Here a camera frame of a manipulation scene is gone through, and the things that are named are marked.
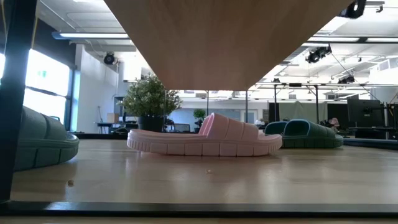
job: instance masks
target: potted plant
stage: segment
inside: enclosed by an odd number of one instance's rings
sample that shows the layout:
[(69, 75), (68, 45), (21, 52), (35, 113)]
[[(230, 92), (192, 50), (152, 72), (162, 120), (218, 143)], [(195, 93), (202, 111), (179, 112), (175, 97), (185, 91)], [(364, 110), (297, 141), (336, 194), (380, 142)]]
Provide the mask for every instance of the potted plant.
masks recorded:
[(155, 75), (150, 75), (132, 83), (122, 104), (129, 114), (138, 117), (139, 129), (161, 132), (165, 98), (166, 115), (181, 108), (182, 100), (177, 93), (175, 90), (167, 90), (165, 95), (162, 82)]
[(199, 128), (195, 128), (195, 133), (199, 133), (199, 130), (201, 128), (201, 124), (203, 123), (203, 120), (205, 119), (205, 116), (206, 116), (205, 110), (195, 109), (193, 111), (193, 117), (198, 120), (198, 121), (195, 122), (195, 124), (197, 126), (199, 126)]

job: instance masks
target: spotlight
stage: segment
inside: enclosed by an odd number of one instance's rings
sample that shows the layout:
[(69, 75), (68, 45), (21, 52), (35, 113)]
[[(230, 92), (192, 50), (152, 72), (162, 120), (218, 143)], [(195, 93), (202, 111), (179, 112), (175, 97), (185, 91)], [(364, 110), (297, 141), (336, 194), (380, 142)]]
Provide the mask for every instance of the spotlight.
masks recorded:
[(340, 78), (337, 82), (337, 84), (349, 84), (349, 83), (354, 83), (355, 78), (353, 75), (349, 75), (348, 77), (345, 78)]
[(337, 16), (356, 19), (363, 15), (366, 0), (355, 0), (346, 9), (342, 10)]
[(305, 60), (308, 63), (317, 63), (320, 59), (326, 57), (326, 55), (331, 53), (331, 48), (330, 45), (327, 47), (318, 47), (315, 50), (310, 51), (310, 54), (308, 55)]
[(114, 57), (114, 53), (113, 52), (106, 53), (106, 56), (104, 58), (104, 63), (106, 65), (113, 65), (113, 64), (116, 63), (116, 59)]
[(380, 12), (382, 12), (383, 10), (384, 10), (384, 7), (383, 7), (383, 5), (381, 5), (381, 6), (379, 6), (379, 9), (376, 10), (376, 13), (380, 13)]

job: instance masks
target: fluorescent light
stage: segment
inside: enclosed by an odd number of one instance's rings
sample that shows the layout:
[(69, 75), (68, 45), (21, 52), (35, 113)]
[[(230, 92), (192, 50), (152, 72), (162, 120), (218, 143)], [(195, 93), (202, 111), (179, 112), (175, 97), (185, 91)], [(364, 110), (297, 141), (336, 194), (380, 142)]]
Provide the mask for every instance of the fluorescent light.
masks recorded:
[(304, 44), (302, 44), (302, 47), (328, 47), (329, 44), (326, 43), (309, 43), (306, 42)]
[(398, 38), (388, 38), (388, 37), (370, 37), (366, 40), (367, 42), (398, 42)]
[(325, 36), (325, 37), (311, 37), (308, 41), (314, 42), (357, 42), (359, 40), (358, 37), (333, 37), (333, 36)]
[(104, 33), (59, 33), (66, 39), (128, 39), (127, 34), (104, 34)]

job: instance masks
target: computer monitor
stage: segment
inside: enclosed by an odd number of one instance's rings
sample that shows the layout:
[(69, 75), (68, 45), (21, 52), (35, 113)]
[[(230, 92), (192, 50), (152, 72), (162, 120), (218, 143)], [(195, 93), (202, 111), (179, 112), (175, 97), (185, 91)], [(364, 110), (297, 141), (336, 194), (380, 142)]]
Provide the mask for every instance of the computer monitor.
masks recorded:
[(379, 100), (347, 100), (348, 120), (357, 127), (384, 126), (384, 106)]

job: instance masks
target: pink slide sandal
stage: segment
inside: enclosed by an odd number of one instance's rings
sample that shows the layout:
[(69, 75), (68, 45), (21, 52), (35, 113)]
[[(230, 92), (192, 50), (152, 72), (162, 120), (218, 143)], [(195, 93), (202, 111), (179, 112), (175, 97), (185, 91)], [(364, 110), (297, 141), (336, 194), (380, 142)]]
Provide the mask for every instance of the pink slide sandal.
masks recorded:
[(258, 128), (212, 113), (199, 134), (131, 130), (127, 145), (135, 150), (182, 156), (265, 156), (282, 146), (282, 136), (259, 134)]

